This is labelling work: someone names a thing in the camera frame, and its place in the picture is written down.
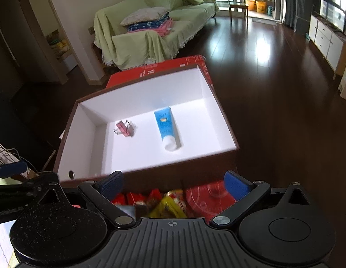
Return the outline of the pink binder clip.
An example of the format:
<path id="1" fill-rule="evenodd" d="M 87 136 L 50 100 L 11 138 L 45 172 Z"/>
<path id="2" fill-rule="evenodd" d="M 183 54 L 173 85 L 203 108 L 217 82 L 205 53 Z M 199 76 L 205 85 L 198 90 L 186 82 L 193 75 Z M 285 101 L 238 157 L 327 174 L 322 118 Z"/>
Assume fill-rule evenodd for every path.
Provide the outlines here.
<path id="1" fill-rule="evenodd" d="M 133 137 L 135 134 L 136 126 L 128 121 L 119 121 L 115 125 L 114 133 L 116 135 L 123 135 L 124 137 Z"/>

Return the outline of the yellow snack bag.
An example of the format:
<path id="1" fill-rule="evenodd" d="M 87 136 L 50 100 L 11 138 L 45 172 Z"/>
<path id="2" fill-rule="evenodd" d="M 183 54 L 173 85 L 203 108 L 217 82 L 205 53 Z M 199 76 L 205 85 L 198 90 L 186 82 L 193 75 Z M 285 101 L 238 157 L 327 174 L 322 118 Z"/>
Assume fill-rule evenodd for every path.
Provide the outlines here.
<path id="1" fill-rule="evenodd" d="M 188 211 L 182 189 L 174 189 L 166 193 L 148 214 L 149 218 L 187 218 L 187 216 Z"/>

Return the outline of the blue cream tube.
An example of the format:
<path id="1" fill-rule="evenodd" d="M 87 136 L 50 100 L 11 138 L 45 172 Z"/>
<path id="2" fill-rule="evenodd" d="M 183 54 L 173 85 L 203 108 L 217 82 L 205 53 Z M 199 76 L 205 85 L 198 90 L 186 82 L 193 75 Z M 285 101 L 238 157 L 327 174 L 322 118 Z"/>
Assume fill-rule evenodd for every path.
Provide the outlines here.
<path id="1" fill-rule="evenodd" d="M 157 126 L 160 132 L 163 148 L 172 152 L 181 147 L 181 141 L 170 107 L 159 109 L 154 112 Z"/>

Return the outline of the red snack packet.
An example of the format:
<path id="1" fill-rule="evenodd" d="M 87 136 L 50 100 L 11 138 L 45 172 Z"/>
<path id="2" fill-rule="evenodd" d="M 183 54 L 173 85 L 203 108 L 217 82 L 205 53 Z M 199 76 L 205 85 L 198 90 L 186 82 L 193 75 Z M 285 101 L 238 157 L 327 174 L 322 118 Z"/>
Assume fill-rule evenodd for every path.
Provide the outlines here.
<path id="1" fill-rule="evenodd" d="M 155 188 L 151 190 L 150 194 L 148 195 L 146 204 L 148 206 L 157 205 L 162 198 L 163 197 L 159 189 Z"/>
<path id="2" fill-rule="evenodd" d="M 126 194 L 119 193 L 112 200 L 111 203 L 114 205 L 146 205 L 146 197 L 142 194 L 137 194 L 134 192 L 128 192 Z"/>

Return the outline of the red cardboard mat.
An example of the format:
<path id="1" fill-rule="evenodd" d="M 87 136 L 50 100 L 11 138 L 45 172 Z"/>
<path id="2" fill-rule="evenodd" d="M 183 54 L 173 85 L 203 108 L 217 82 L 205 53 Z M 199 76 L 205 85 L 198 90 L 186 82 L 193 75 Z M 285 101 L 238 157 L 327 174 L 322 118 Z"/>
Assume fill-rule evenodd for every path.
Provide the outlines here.
<path id="1" fill-rule="evenodd" d="M 173 59 L 169 61 L 159 62 L 157 64 L 146 65 L 142 67 L 137 67 L 132 70 L 122 71 L 113 74 L 109 78 L 107 88 L 112 86 L 118 86 L 125 82 L 131 82 L 139 77 L 149 76 L 151 74 L 156 74 L 160 71 L 173 70 L 174 68 L 184 67 L 187 65 L 197 64 L 203 70 L 204 77 L 207 79 L 208 83 L 213 86 L 212 79 L 210 77 L 209 71 L 205 64 L 204 58 L 201 55 L 188 56 L 178 59 Z M 165 188 L 158 188 L 162 194 L 162 197 L 169 191 Z M 184 183 L 181 187 L 184 192 L 184 201 L 187 206 L 188 217 L 203 217 L 208 222 L 215 215 L 222 212 L 224 209 L 234 204 L 236 200 L 225 190 L 224 183 L 222 180 L 211 181 L 206 184 L 194 184 L 192 187 L 187 187 Z M 146 197 L 150 194 L 151 190 L 145 192 L 134 192 L 132 188 L 120 193 L 134 192 L 137 194 L 142 194 Z M 151 212 L 156 205 L 136 205 L 137 207 L 137 217 L 145 216 L 147 213 Z"/>

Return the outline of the brown white storage box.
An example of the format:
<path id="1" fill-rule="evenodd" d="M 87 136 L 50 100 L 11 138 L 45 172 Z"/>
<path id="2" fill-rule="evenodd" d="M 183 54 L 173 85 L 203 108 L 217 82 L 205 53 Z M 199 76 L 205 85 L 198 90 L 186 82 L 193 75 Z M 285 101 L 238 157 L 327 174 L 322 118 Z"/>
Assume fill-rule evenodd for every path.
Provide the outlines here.
<path id="1" fill-rule="evenodd" d="M 154 112 L 170 107 L 181 147 L 163 148 Z M 119 121 L 133 137 L 114 133 Z M 74 104 L 54 172 L 63 184 L 122 171 L 128 188 L 173 189 L 221 180 L 239 146 L 213 87 L 198 65 L 161 71 L 92 93 Z"/>

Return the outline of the white tv cabinet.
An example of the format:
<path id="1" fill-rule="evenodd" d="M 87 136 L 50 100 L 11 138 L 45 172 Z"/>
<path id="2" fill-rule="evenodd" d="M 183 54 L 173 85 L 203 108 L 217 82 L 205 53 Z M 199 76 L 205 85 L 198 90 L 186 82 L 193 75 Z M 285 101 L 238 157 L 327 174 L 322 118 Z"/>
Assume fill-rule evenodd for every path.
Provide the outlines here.
<path id="1" fill-rule="evenodd" d="M 334 72 L 343 76 L 346 67 L 346 36 L 319 16 L 310 16 L 309 38 L 321 52 Z"/>

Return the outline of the pink folded blanket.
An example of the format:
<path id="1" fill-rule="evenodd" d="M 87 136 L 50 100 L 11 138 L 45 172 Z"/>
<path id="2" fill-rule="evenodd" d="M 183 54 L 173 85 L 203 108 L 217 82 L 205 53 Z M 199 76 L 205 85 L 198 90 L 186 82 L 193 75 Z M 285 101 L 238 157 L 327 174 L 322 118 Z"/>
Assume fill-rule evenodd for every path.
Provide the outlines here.
<path id="1" fill-rule="evenodd" d="M 173 24 L 174 24 L 174 21 L 172 20 L 172 18 L 169 18 L 166 22 L 162 23 L 158 28 L 138 29 L 132 32 L 135 33 L 135 32 L 151 30 L 158 33 L 161 37 L 164 37 L 170 33 L 170 31 L 172 30 Z"/>

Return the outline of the blue folded blanket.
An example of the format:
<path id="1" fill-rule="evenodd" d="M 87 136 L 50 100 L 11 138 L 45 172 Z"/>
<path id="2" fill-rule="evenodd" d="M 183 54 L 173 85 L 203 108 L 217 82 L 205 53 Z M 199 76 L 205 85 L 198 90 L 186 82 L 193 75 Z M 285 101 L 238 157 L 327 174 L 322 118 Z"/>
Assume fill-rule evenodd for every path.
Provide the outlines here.
<path id="1" fill-rule="evenodd" d="M 128 26 L 128 32 L 132 32 L 138 29 L 158 28 L 162 23 L 166 22 L 169 18 L 170 18 L 169 13 L 166 13 L 158 20 L 137 22 L 135 24 L 131 24 Z"/>

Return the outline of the grey white pillow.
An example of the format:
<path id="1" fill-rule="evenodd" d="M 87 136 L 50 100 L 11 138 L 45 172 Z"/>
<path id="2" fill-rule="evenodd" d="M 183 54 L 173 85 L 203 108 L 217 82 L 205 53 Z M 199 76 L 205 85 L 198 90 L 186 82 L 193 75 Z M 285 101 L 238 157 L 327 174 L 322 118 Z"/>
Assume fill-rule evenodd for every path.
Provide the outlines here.
<path id="1" fill-rule="evenodd" d="M 137 10 L 126 16 L 121 26 L 128 26 L 139 22 L 150 22 L 161 19 L 164 15 L 168 14 L 169 9 L 165 7 L 148 7 Z"/>

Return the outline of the yellow bucket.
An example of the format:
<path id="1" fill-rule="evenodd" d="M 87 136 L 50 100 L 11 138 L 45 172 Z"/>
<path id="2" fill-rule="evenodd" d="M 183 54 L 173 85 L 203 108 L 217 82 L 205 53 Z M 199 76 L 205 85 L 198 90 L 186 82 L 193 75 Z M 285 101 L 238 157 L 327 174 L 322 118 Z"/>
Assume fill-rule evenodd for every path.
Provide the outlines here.
<path id="1" fill-rule="evenodd" d="M 260 14 L 265 14 L 267 8 L 267 3 L 264 1 L 256 1 L 256 12 Z"/>

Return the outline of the green covered sofa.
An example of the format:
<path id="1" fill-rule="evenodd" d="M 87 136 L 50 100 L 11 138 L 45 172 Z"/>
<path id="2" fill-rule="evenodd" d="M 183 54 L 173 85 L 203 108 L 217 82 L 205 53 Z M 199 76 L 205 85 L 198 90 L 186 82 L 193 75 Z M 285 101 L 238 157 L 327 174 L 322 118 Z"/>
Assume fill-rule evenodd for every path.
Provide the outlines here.
<path id="1" fill-rule="evenodd" d="M 96 12 L 94 45 L 120 70 L 167 61 L 218 10 L 216 0 L 124 0 Z"/>

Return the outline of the flat screen television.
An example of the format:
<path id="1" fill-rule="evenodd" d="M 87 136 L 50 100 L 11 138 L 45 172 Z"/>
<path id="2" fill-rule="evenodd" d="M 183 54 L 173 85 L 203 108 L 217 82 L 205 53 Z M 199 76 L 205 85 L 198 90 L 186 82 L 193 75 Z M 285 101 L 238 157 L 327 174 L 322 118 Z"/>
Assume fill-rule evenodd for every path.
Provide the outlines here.
<path id="1" fill-rule="evenodd" d="M 346 23 L 346 0 L 321 0 L 319 14 L 340 31 Z"/>

